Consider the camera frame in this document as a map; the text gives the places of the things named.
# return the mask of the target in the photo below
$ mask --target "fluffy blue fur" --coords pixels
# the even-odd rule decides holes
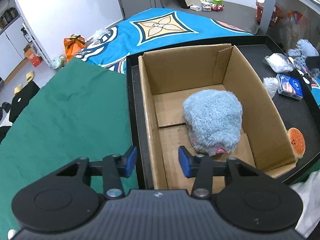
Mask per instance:
[[[217,149],[232,152],[240,140],[242,106],[228,91],[203,90],[183,102],[189,137],[198,152],[215,155]]]
[[[319,56],[319,53],[308,40],[301,39],[298,40],[296,49],[288,50],[288,55],[293,57],[296,68],[301,69],[301,67],[304,67],[309,70],[305,62],[306,58]],[[313,77],[319,77],[320,75],[319,69],[317,68],[311,69],[309,72]]]

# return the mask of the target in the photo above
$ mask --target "orange burger plush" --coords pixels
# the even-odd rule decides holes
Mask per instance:
[[[302,133],[297,128],[292,127],[288,130],[288,136],[295,156],[301,159],[306,150],[306,143]]]

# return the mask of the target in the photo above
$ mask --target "blue package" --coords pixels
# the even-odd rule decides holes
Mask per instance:
[[[279,82],[278,93],[280,95],[285,95],[298,100],[303,98],[302,88],[299,80],[282,74],[278,74],[276,78]]]

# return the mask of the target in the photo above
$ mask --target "white lid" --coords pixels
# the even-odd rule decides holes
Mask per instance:
[[[265,0],[257,0],[258,4],[263,5]]]

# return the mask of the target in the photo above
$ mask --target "green container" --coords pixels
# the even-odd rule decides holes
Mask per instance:
[[[213,0],[213,3],[214,3],[214,4],[222,5],[222,0]]]

